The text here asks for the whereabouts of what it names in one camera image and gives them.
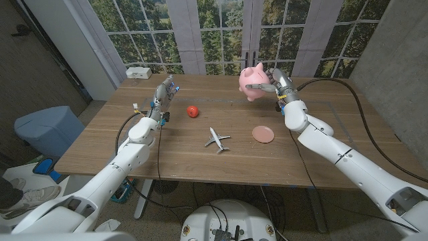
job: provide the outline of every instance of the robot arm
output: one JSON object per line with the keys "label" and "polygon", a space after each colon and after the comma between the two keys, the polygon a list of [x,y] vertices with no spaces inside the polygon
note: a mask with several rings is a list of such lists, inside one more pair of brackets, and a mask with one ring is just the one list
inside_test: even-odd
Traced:
{"label": "robot arm", "polygon": [[129,138],[103,170],[81,190],[41,204],[13,229],[12,234],[93,230],[100,211],[124,178],[147,161],[154,143],[152,133],[162,125],[163,114],[179,89],[173,88],[172,80],[169,76],[158,86],[147,117],[130,129]]}
{"label": "robot arm", "polygon": [[[371,198],[388,219],[420,232],[428,232],[428,190],[392,176],[358,151],[332,137],[334,132],[328,124],[306,114],[308,109],[288,76],[279,69],[268,70],[267,74],[276,87],[285,124],[291,131],[301,134],[298,137],[301,144],[333,163]],[[415,233],[400,225],[394,226],[404,236]]]}

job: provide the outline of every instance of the toy airplane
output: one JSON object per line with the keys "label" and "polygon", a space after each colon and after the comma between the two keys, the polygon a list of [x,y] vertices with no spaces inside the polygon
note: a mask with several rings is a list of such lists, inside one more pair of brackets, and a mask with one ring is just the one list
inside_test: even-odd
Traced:
{"label": "toy airplane", "polygon": [[213,137],[211,137],[209,139],[209,141],[207,142],[207,144],[205,144],[205,146],[207,146],[207,145],[209,145],[209,144],[211,144],[211,143],[213,143],[215,141],[217,143],[217,145],[220,147],[220,149],[217,151],[217,153],[219,153],[220,151],[223,151],[223,150],[229,150],[228,147],[224,147],[221,144],[220,140],[224,139],[224,138],[230,138],[230,136],[217,135],[217,134],[215,134],[214,129],[212,129],[211,127],[209,127],[209,131],[211,131],[211,134],[213,135]]}

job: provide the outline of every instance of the trash can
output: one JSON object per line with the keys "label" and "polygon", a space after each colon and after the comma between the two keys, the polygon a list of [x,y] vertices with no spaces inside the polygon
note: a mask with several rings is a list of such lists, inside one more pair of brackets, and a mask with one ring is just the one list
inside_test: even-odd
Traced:
{"label": "trash can", "polygon": [[15,121],[19,138],[45,155],[61,157],[85,126],[68,106],[39,110]]}

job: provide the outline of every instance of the person's foot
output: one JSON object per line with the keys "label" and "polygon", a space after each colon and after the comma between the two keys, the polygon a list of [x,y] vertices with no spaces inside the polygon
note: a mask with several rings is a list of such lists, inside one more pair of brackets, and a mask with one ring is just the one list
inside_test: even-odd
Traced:
{"label": "person's foot", "polygon": [[14,212],[16,210],[30,210],[36,206],[54,199],[60,194],[60,186],[45,187],[37,190],[28,190],[24,192],[23,197],[15,205],[7,209],[0,210],[1,213],[5,214],[8,212]]}
{"label": "person's foot", "polygon": [[25,186],[25,179],[23,178],[15,178],[12,181],[10,181],[13,188],[22,190]]}

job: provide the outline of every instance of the table top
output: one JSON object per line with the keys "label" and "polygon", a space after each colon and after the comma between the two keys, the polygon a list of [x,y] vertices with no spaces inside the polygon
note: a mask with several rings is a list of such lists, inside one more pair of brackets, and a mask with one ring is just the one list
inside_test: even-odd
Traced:
{"label": "table top", "polygon": [[[95,175],[113,157],[114,141],[118,129],[132,115],[132,103],[142,110],[150,108],[154,89],[167,77],[153,74],[149,80],[125,80],[112,98],[92,119],[56,164],[59,173]],[[294,78],[298,86],[309,78]],[[159,151],[161,179],[176,181],[202,181],[250,185],[282,185],[290,187],[312,186],[305,172],[284,117],[275,111],[276,97],[264,97],[248,102],[238,91],[237,76],[174,75],[180,86],[171,102],[170,122],[162,129]],[[428,172],[398,140],[388,124],[377,114],[364,96],[354,88],[360,98],[368,126],[379,147],[405,169],[428,178]],[[317,82],[300,92],[308,113],[328,123],[338,140],[354,147],[389,173],[405,181],[428,187],[399,171],[388,163],[370,142],[352,94],[334,82]],[[187,116],[188,106],[195,105],[199,116]],[[130,121],[121,138],[126,135]],[[259,143],[252,137],[254,127],[264,125],[275,134],[270,143]],[[221,140],[230,150],[216,154],[218,146],[209,140],[213,127],[217,134],[230,135]],[[155,138],[158,141],[159,131]],[[333,164],[309,151],[300,143],[302,156],[317,187],[329,189],[356,189],[357,187]],[[148,161],[130,174],[131,177],[158,179],[158,143],[151,148]]]}

